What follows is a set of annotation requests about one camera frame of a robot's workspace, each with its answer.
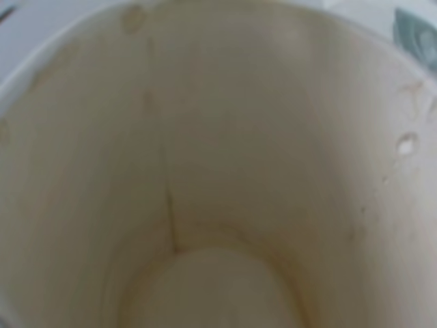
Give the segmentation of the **blue sleeved paper cup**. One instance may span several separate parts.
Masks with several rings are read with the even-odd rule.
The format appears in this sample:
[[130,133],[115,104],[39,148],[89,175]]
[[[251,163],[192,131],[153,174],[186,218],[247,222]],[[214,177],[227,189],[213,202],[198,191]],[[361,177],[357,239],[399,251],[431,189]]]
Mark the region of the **blue sleeved paper cup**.
[[276,1],[83,16],[1,85],[2,327],[435,327],[436,79]]

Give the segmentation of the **clear green-label water bottle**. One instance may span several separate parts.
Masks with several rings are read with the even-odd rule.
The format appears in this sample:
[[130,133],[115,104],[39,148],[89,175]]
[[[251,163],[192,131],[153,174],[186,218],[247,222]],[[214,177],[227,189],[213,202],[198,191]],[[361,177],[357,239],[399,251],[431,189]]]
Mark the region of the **clear green-label water bottle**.
[[396,8],[393,39],[403,51],[436,73],[436,28],[408,10]]

